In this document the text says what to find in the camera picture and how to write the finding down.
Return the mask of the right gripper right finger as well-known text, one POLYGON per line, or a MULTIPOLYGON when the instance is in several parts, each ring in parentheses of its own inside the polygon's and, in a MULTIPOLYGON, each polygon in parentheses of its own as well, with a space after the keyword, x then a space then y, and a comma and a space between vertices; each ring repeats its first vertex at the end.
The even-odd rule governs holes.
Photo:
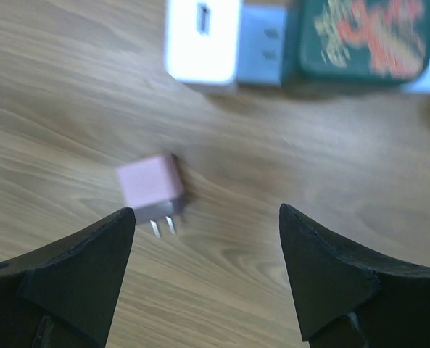
POLYGON ((430 267, 369 249, 282 204, 279 233, 311 347, 430 347, 430 267))

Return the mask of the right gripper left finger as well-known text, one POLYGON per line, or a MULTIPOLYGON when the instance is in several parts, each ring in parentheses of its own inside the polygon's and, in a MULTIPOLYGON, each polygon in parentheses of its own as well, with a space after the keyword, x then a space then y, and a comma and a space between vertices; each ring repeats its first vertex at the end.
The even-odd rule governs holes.
POLYGON ((0 262, 0 347, 105 347, 135 222, 122 208, 0 262))

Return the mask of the dark green cube socket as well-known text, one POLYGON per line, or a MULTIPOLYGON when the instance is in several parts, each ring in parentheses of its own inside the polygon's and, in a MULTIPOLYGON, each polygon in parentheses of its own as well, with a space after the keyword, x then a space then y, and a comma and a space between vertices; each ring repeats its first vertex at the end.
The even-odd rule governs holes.
POLYGON ((430 61, 430 1, 291 1, 282 88, 299 84, 392 87, 430 61))

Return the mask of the blue power strip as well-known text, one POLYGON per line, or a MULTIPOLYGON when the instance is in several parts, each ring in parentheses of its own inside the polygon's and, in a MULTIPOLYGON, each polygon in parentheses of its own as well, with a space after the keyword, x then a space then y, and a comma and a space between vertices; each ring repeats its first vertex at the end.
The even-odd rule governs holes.
MULTIPOLYGON (((246 5, 242 10, 239 29, 239 57, 236 79, 240 85, 282 88, 281 71, 286 49, 286 24, 297 21, 284 7, 246 5)), ((351 80, 345 76, 312 78, 308 82, 293 83, 290 89, 303 93, 364 94, 376 91, 430 94, 430 60, 419 77, 407 82, 389 80, 351 80)))

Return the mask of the white cube adapter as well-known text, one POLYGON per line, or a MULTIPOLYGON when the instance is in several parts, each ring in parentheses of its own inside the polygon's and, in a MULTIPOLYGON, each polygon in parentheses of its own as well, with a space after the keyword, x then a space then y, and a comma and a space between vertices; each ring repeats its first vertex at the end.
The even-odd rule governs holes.
POLYGON ((232 94, 236 81, 243 1, 166 2, 165 70, 203 94, 232 94))

